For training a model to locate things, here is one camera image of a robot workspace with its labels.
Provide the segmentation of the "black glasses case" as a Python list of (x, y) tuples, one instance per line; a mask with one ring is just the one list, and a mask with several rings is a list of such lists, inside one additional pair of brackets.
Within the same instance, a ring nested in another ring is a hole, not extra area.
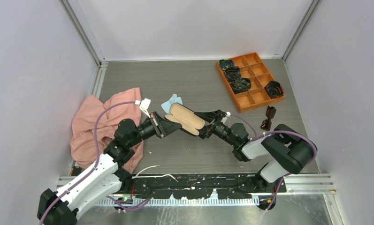
[(201, 130), (206, 121), (194, 114), (194, 111), (181, 105), (174, 103), (170, 107), (170, 113), (165, 114), (165, 119), (180, 123), (182, 129), (193, 136), (199, 136), (199, 130)]

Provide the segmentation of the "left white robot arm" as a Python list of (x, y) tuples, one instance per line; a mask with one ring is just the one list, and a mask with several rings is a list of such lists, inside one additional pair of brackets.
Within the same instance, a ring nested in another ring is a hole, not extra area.
[(114, 140), (97, 160), (66, 185), (52, 191), (45, 190), (38, 206), (37, 217), (41, 225), (75, 225), (91, 207), (106, 196), (131, 190), (131, 173), (123, 166), (135, 154), (133, 147), (156, 136), (166, 137), (182, 128), (182, 124), (169, 121), (156, 112), (151, 113), (139, 126), (132, 119), (118, 124)]

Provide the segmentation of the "brown tortoise sunglasses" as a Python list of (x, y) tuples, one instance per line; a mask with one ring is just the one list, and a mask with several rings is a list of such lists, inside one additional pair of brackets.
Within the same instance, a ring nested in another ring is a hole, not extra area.
[(260, 128), (265, 131), (270, 131), (270, 128), (272, 126), (272, 119), (274, 118), (276, 114), (276, 108), (273, 106), (267, 106), (265, 116), (267, 117), (266, 119), (263, 120)]

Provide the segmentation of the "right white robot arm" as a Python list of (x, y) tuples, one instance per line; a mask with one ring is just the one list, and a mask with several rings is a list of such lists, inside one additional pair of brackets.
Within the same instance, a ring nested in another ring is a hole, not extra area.
[(264, 193), (272, 189), (279, 178), (299, 174), (318, 152), (311, 140), (284, 124), (261, 135), (256, 132), (250, 135), (245, 121), (226, 126), (224, 121), (228, 115), (221, 110), (193, 112), (193, 116), (204, 122), (203, 127), (197, 129), (199, 137), (219, 137), (233, 147), (232, 153), (239, 161), (249, 162), (264, 155), (272, 157), (256, 175), (256, 188)]

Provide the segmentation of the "light blue cleaning cloth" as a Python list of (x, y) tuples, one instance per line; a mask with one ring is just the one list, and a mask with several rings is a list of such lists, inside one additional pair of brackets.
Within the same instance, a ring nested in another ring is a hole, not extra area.
[(168, 101), (161, 104), (161, 107), (166, 114), (170, 114), (170, 108), (175, 103), (183, 105), (182, 98), (174, 93)]

